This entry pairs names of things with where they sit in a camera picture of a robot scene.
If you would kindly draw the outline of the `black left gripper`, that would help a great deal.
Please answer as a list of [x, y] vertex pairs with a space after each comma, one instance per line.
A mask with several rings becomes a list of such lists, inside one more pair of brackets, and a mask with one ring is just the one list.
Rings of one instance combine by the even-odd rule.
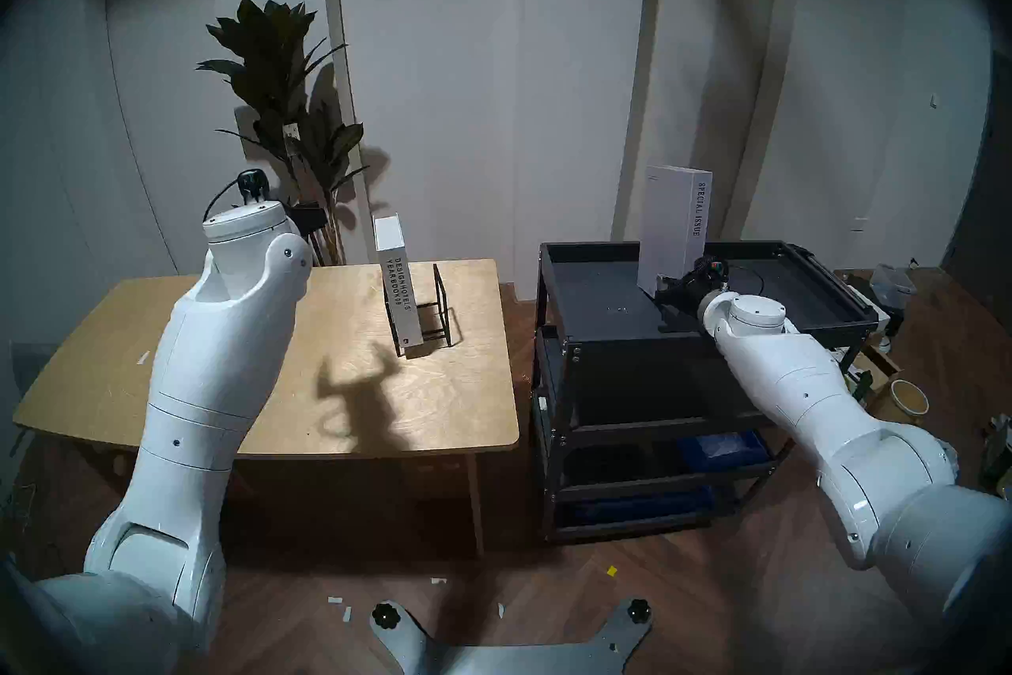
[[316, 203], [286, 205], [286, 216], [304, 240], [313, 243], [317, 232], [327, 225], [327, 214]]

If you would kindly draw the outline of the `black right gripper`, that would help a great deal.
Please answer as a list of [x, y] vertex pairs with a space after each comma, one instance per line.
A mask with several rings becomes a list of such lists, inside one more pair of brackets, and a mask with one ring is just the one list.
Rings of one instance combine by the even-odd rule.
[[697, 258], [692, 269], [681, 278], [658, 274], [655, 277], [655, 303], [677, 303], [683, 312], [697, 315], [707, 297], [729, 290], [730, 264], [721, 258]]

